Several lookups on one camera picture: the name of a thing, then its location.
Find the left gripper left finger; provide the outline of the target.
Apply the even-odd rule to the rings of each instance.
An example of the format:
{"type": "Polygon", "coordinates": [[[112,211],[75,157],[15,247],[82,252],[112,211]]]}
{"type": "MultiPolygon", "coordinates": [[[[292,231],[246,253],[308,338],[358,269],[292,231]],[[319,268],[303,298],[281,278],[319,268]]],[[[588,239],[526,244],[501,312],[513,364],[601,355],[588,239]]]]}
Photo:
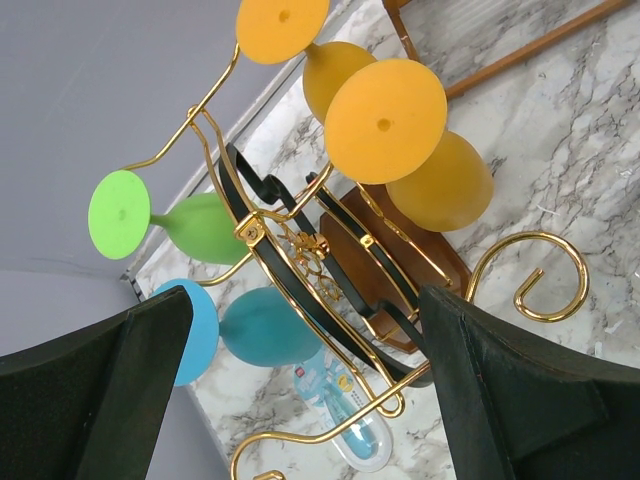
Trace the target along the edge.
{"type": "Polygon", "coordinates": [[[3,356],[2,478],[145,478],[192,319],[172,288],[3,356]]]}

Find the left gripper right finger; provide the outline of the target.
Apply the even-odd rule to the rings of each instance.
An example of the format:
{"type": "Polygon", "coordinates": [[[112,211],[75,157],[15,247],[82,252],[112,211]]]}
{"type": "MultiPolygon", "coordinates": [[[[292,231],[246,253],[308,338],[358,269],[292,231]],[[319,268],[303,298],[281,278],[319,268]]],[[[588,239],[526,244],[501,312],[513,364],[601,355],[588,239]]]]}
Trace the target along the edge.
{"type": "Polygon", "coordinates": [[[419,304],[457,478],[638,478],[638,369],[558,345],[440,287],[423,287],[419,304]]]}

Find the blue plastic wine glass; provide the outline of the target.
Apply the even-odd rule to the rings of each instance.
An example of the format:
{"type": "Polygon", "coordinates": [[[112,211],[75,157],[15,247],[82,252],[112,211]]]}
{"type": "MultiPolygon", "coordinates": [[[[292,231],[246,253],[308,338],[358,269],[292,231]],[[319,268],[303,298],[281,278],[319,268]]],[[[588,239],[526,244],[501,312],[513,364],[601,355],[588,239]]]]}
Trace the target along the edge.
{"type": "Polygon", "coordinates": [[[322,342],[275,287],[261,287],[237,297],[219,315],[203,286],[174,279],[154,291],[159,295],[183,287],[191,300],[193,319],[174,385],[197,380],[210,366],[218,343],[239,360],[258,367],[280,367],[306,361],[322,342]]]}

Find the green plastic wine glass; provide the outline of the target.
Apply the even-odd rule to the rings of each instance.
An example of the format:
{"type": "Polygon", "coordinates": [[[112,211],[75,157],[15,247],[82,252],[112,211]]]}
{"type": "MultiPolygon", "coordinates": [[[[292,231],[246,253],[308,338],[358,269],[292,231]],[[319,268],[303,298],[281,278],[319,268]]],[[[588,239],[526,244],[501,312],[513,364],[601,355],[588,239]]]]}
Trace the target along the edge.
{"type": "Polygon", "coordinates": [[[89,203],[88,229],[104,257],[119,260],[134,253],[151,225],[164,229],[181,252],[201,262],[233,265],[248,253],[215,192],[187,197],[168,213],[154,215],[147,186],[137,174],[117,170],[100,181],[89,203]]]}

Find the orange wine glass front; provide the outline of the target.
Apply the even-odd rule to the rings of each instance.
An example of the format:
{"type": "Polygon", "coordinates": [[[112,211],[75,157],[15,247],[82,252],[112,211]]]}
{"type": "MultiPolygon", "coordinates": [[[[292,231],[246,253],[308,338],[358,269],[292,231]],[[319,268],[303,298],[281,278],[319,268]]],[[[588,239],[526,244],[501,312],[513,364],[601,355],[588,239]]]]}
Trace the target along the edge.
{"type": "Polygon", "coordinates": [[[409,59],[376,61],[338,90],[324,121],[337,170],[381,185],[419,227],[448,232],[476,221],[493,197],[488,165],[448,130],[448,102],[438,77],[409,59]]]}

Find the orange wine glass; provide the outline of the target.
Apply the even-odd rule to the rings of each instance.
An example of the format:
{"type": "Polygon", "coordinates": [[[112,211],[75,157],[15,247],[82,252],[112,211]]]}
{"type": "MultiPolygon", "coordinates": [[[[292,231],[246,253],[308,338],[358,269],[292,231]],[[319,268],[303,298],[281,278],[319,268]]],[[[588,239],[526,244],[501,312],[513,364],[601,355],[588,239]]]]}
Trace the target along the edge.
{"type": "Polygon", "coordinates": [[[337,170],[381,185],[419,227],[448,232],[476,221],[493,197],[488,165],[448,130],[448,102],[438,77],[409,59],[376,61],[338,90],[324,121],[337,170]]]}
{"type": "Polygon", "coordinates": [[[343,41],[315,42],[329,13],[326,0],[243,0],[236,17],[242,53],[255,63],[282,63],[303,53],[306,103],[321,123],[342,85],[374,63],[366,49],[343,41]]]}

